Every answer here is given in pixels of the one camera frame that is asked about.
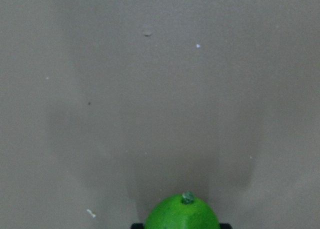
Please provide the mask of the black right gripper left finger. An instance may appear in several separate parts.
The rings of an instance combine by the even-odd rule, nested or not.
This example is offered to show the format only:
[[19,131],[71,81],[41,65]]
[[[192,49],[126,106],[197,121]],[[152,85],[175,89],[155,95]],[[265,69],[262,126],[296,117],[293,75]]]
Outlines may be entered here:
[[144,229],[144,224],[143,223],[133,223],[130,226],[130,229]]

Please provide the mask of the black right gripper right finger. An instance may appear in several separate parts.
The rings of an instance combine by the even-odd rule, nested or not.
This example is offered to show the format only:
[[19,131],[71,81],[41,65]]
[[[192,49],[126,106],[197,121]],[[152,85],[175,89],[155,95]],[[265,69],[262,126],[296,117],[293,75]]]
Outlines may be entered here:
[[229,223],[220,223],[221,229],[231,229],[231,225]]

